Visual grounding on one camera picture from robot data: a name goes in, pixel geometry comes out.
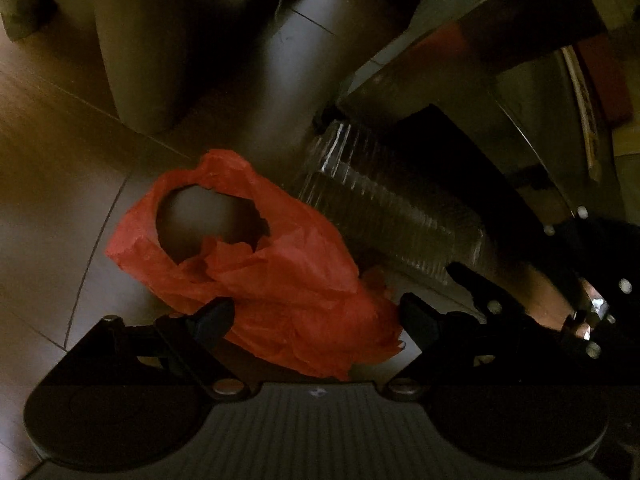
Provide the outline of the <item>orange plastic bag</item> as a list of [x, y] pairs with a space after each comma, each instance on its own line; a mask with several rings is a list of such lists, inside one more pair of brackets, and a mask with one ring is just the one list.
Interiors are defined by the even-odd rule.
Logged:
[[[188, 186], [248, 200], [267, 234], [255, 246], [206, 236], [196, 256], [176, 263], [160, 244], [156, 218], [160, 203]], [[323, 214], [229, 150], [210, 150], [195, 168], [162, 174], [122, 217], [105, 253], [181, 314], [232, 298], [227, 340], [303, 375], [346, 380], [353, 365], [380, 364], [401, 350], [397, 308], [382, 275], [361, 274]]]

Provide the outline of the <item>clear ribbed plastic bottle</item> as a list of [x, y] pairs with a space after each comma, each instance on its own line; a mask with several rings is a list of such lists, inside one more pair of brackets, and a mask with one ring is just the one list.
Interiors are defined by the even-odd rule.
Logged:
[[447, 266], [476, 269], [485, 235], [401, 190], [383, 174], [388, 154], [376, 134], [336, 120], [312, 141], [288, 192], [337, 228], [358, 263], [449, 286]]

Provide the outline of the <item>grey bed leg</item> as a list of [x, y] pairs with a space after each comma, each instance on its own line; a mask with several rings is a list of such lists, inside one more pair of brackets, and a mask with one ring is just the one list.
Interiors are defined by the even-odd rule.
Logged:
[[198, 0], [56, 0], [94, 29], [120, 121], [138, 133], [175, 127], [194, 85]]

